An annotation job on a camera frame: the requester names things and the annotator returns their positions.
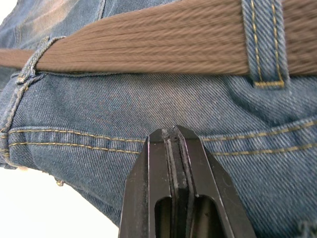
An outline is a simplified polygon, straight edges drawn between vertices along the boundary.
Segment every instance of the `white background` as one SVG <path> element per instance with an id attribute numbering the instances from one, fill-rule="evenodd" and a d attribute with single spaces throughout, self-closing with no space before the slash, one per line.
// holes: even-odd
<path id="1" fill-rule="evenodd" d="M 16 2 L 0 0 L 0 23 Z M 117 238 L 118 228 L 71 187 L 57 186 L 52 176 L 0 168 L 0 237 Z"/>

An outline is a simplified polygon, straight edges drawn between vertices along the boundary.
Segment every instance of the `jeans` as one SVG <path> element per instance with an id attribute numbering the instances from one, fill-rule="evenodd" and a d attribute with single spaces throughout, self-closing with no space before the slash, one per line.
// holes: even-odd
<path id="1" fill-rule="evenodd" d="M 279 1 L 242 1 L 248 76 L 34 70 L 56 37 L 165 3 L 18 1 L 0 47 L 38 51 L 22 71 L 0 68 L 0 166 L 49 173 L 119 225 L 146 136 L 179 124 L 230 174 L 257 237 L 315 237 L 317 78 L 288 75 Z"/>

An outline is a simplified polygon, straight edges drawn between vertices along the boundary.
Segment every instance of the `denim belt loop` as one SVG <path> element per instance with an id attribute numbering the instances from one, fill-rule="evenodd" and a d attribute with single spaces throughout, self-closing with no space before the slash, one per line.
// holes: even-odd
<path id="1" fill-rule="evenodd" d="M 242 0 L 250 76 L 259 88 L 289 79 L 281 0 Z"/>
<path id="2" fill-rule="evenodd" d="M 64 38 L 64 36 L 53 37 L 51 39 L 49 37 L 45 37 L 41 40 L 40 47 L 34 52 L 34 54 L 32 54 L 32 56 L 28 59 L 21 72 L 19 73 L 17 84 L 23 84 L 28 78 L 35 75 L 35 66 L 39 59 L 55 41 L 62 38 Z"/>

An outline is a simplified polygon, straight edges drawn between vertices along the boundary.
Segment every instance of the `brown belt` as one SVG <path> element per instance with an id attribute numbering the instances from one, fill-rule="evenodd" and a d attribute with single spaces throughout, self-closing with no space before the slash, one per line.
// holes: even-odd
<path id="1" fill-rule="evenodd" d="M 317 74 L 317 1 L 283 1 L 289 73 Z M 94 22 L 55 42 L 36 69 L 55 72 L 249 73 L 239 0 L 183 0 Z M 0 49 L 22 68 L 31 50 Z"/>

